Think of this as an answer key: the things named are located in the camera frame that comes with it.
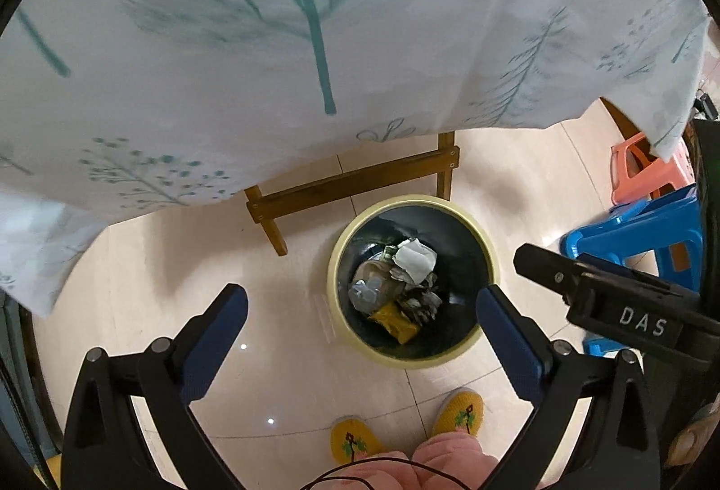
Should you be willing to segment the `person right hand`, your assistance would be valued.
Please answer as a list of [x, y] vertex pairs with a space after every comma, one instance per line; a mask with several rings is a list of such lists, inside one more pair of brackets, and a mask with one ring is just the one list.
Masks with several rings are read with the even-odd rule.
[[719, 398], [700, 409], [692, 422], [676, 435], [665, 459], [665, 467], [691, 466], [701, 456], [719, 424]]

